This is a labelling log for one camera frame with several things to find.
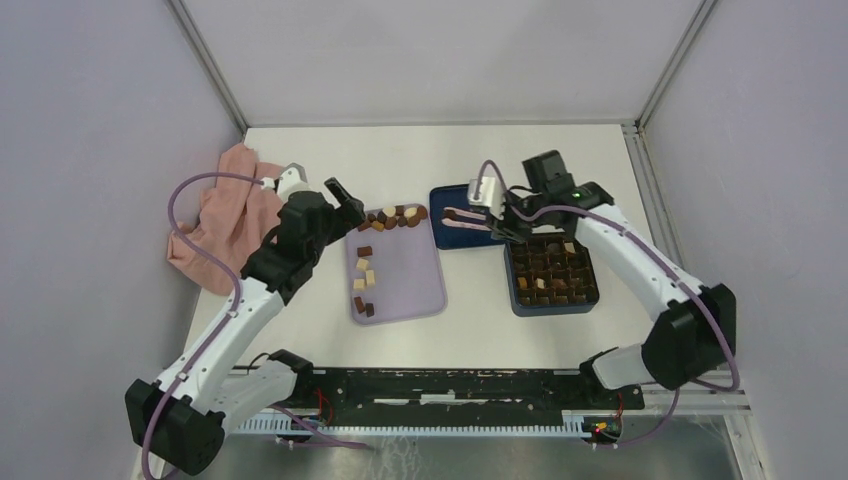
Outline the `lilac tray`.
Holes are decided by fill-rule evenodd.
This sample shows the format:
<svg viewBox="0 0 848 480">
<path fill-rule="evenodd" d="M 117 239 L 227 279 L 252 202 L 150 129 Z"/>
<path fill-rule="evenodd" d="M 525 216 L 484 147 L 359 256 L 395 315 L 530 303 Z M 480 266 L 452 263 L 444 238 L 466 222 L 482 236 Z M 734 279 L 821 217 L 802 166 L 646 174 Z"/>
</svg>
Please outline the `lilac tray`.
<svg viewBox="0 0 848 480">
<path fill-rule="evenodd" d="M 352 320 L 376 326 L 435 316 L 447 306 L 427 208 L 389 205 L 366 213 L 344 238 Z"/>
</svg>

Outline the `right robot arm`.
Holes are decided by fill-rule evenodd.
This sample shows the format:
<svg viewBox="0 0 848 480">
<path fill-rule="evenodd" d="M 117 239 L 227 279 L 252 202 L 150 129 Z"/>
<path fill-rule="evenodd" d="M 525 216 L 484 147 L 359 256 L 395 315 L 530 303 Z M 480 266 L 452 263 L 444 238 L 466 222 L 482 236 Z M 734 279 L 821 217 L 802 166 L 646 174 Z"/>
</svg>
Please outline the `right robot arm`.
<svg viewBox="0 0 848 480">
<path fill-rule="evenodd" d="M 493 237 L 519 242 L 537 227 L 561 231 L 605 262 L 653 322 L 644 341 L 584 362 L 589 373 L 577 382 L 580 400 L 602 408 L 619 388 L 635 384 L 738 389 L 733 292 L 724 284 L 705 284 L 667 258 L 639 234 L 606 190 L 595 182 L 577 184 L 558 151 L 536 155 L 522 167 L 525 196 L 510 190 L 491 160 L 468 188 L 469 204 L 484 214 Z"/>
</svg>

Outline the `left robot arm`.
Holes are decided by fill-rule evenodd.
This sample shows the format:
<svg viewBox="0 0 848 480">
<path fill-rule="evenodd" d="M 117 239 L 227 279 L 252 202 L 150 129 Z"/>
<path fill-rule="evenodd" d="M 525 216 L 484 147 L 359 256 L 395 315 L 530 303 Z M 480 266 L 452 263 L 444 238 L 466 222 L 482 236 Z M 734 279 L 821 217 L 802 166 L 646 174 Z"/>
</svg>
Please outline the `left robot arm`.
<svg viewBox="0 0 848 480">
<path fill-rule="evenodd" d="M 367 218 L 363 202 L 335 178 L 324 185 L 328 202 L 312 190 L 298 166 L 277 177 L 239 180 L 272 192 L 282 202 L 279 223 L 262 239 L 241 272 L 173 229 L 190 249 L 219 267 L 233 290 L 196 341 L 154 381 L 134 381 L 125 394 L 134 441 L 141 448 L 142 475 L 154 478 L 157 456 L 175 472 L 197 475 L 215 459 L 226 438 L 246 421 L 284 401 L 306 405 L 313 379 L 299 366 L 270 358 L 255 373 L 230 381 L 237 360 L 271 319 L 282 312 L 313 275 L 325 248 Z"/>
</svg>

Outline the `blue chocolate box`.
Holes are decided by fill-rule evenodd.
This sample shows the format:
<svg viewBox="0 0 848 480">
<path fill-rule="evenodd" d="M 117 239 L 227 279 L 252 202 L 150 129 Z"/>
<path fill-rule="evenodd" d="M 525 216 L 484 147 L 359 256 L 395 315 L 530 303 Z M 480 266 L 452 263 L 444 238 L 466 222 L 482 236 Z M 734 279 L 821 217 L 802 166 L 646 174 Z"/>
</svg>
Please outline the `blue chocolate box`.
<svg viewBox="0 0 848 480">
<path fill-rule="evenodd" d="M 562 233 L 504 248 L 512 312 L 522 318 L 590 312 L 600 300 L 589 250 Z"/>
</svg>

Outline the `dark blue box lid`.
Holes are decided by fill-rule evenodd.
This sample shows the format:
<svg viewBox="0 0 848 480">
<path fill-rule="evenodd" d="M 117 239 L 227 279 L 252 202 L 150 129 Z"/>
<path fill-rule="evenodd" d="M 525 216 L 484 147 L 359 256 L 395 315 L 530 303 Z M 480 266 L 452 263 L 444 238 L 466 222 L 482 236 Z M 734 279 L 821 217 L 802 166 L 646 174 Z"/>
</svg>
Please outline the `dark blue box lid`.
<svg viewBox="0 0 848 480">
<path fill-rule="evenodd" d="M 476 229 L 465 229 L 445 225 L 443 211 L 446 207 L 469 211 L 467 201 L 468 184 L 445 185 L 433 188 L 429 193 L 429 214 L 435 245 L 441 250 L 457 250 L 502 245 L 502 240 L 491 237 L 491 233 Z"/>
</svg>

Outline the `pink cloth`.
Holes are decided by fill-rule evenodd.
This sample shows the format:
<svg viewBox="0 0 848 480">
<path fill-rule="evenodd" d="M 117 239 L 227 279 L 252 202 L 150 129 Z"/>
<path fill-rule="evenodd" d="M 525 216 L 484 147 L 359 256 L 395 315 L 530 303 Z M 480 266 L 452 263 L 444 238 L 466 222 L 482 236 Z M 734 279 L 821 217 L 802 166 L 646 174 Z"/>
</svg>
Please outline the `pink cloth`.
<svg viewBox="0 0 848 480">
<path fill-rule="evenodd" d="M 218 178 L 201 191 L 199 223 L 183 222 L 179 229 L 195 245 L 238 274 L 264 236 L 279 224 L 281 200 L 250 182 Z M 176 234 L 169 236 L 167 260 L 200 287 L 219 296 L 233 292 L 228 275 L 188 247 Z"/>
</svg>

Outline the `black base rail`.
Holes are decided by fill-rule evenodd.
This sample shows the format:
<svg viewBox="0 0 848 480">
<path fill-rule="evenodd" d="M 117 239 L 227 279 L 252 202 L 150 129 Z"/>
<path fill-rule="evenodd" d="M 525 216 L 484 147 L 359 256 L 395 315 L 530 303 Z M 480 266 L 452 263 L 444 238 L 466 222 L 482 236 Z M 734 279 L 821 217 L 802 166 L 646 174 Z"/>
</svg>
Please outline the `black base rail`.
<svg viewBox="0 0 848 480">
<path fill-rule="evenodd" d="M 291 410 L 332 427 L 560 426 L 566 411 L 642 410 L 640 387 L 605 390 L 573 369 L 320 368 L 298 374 Z"/>
</svg>

